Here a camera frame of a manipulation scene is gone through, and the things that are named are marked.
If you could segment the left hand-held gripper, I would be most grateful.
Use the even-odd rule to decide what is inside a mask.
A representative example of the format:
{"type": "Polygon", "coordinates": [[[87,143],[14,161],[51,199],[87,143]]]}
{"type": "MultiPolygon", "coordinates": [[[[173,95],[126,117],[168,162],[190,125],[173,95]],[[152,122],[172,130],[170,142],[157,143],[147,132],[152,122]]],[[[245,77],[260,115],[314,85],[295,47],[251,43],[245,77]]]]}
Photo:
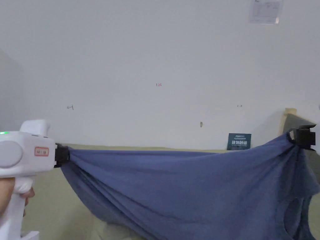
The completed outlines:
{"type": "Polygon", "coordinates": [[[0,133],[0,177],[15,178],[8,208],[0,220],[1,240],[38,240],[39,232],[24,234],[22,229],[25,200],[34,177],[59,168],[70,161],[68,147],[48,137],[46,120],[25,121],[19,131],[0,133]]]}

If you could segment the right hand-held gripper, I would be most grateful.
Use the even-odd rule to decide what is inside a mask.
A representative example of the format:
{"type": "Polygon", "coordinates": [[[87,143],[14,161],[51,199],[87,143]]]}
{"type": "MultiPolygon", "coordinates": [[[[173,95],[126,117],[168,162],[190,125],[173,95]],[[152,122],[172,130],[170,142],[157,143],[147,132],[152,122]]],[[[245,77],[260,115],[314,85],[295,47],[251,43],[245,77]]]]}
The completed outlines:
{"type": "Polygon", "coordinates": [[[316,151],[312,146],[316,146],[316,133],[311,129],[315,128],[313,125],[301,125],[298,128],[292,128],[288,131],[288,137],[291,143],[299,146],[302,149],[316,151]]]}

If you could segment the person's left hand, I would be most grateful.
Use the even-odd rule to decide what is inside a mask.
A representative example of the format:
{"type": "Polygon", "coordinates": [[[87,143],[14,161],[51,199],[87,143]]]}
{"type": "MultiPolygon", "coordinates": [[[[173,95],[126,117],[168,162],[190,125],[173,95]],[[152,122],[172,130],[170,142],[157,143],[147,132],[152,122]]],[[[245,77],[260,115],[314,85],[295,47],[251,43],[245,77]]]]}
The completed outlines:
{"type": "MultiPolygon", "coordinates": [[[[3,216],[11,200],[15,187],[15,178],[0,179],[0,217],[3,216]]],[[[25,206],[28,205],[29,199],[35,196],[34,189],[31,188],[26,193],[20,194],[20,198],[24,199],[25,206]]]]}

